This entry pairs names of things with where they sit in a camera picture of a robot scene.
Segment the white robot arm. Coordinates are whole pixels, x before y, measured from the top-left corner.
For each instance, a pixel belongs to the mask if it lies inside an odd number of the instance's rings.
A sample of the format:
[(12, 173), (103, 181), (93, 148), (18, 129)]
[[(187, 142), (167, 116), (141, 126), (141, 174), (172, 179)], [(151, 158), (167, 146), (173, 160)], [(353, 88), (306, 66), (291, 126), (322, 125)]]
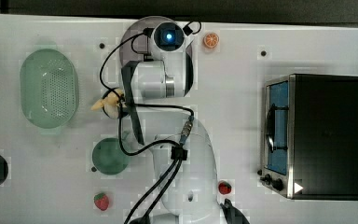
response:
[(186, 96), (193, 84), (191, 44), (195, 32), (167, 18), (151, 16), (129, 29), (146, 50), (123, 57), (126, 106), (137, 142), (152, 153), (158, 196), (125, 224), (227, 224), (217, 201), (213, 147), (194, 112), (157, 99)]

